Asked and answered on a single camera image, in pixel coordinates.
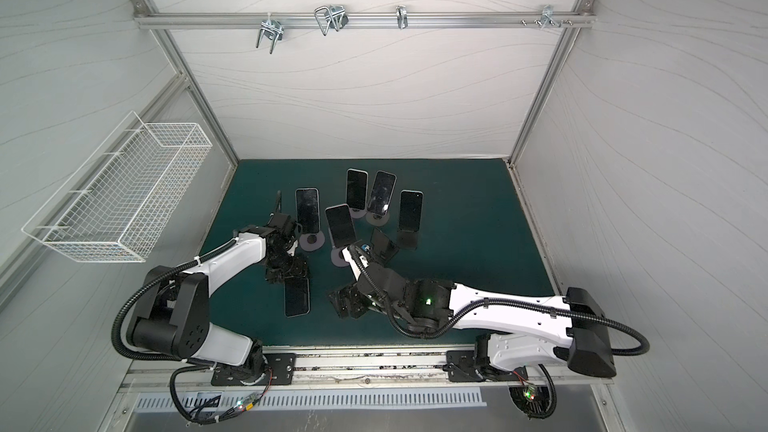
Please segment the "silver phone black screen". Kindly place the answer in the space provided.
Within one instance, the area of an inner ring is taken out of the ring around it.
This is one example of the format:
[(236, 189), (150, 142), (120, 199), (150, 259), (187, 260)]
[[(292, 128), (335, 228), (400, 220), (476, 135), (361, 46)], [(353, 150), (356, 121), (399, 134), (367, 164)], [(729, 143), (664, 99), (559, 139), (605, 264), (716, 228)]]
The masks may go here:
[(310, 280), (295, 277), (284, 282), (284, 313), (287, 318), (307, 315), (310, 312)]

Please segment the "purple phone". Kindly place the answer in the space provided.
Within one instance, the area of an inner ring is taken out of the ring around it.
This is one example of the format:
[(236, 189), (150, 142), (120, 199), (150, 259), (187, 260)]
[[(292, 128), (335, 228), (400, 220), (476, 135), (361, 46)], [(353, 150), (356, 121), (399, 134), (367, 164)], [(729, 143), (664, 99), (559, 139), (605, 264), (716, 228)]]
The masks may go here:
[(325, 215), (334, 248), (343, 249), (357, 241), (354, 220), (347, 204), (328, 207)]

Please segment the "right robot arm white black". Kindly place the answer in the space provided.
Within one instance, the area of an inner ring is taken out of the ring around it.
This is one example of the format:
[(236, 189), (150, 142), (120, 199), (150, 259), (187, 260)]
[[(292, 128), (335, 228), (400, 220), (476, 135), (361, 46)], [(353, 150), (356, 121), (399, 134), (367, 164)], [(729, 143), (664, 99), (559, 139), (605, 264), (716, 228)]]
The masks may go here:
[(616, 375), (605, 314), (582, 288), (571, 287), (563, 296), (505, 295), (452, 281), (410, 280), (376, 263), (355, 277), (328, 294), (339, 317), (392, 315), (410, 337), (424, 340), (454, 329), (480, 330), (475, 375), (539, 364), (564, 364), (588, 377)]

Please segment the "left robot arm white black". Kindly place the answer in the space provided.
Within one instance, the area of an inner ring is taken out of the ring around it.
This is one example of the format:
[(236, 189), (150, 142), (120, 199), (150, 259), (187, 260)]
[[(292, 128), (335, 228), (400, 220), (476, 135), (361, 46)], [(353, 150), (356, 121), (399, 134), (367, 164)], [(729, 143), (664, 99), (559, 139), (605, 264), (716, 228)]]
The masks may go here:
[(241, 228), (225, 244), (186, 263), (153, 268), (118, 311), (111, 331), (114, 349), (136, 361), (246, 365), (256, 341), (213, 324), (210, 297), (256, 264), (265, 267), (269, 283), (306, 278), (297, 229), (291, 216), (274, 212), (266, 225)]

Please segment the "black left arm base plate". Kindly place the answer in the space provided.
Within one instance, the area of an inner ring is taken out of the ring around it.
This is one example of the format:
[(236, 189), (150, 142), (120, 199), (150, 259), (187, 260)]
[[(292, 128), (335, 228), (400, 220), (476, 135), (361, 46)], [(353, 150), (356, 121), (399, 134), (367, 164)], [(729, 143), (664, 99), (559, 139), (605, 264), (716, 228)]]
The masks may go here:
[(293, 353), (258, 352), (241, 366), (220, 364), (214, 368), (212, 386), (290, 385), (295, 370)]

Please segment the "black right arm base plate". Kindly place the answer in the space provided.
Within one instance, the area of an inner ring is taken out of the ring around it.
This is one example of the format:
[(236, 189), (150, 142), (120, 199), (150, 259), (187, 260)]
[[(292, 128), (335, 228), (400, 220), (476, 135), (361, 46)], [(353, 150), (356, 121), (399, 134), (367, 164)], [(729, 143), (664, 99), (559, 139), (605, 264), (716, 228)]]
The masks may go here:
[(492, 366), (487, 355), (469, 350), (449, 350), (442, 370), (452, 383), (520, 382), (525, 383), (527, 373), (515, 374)]

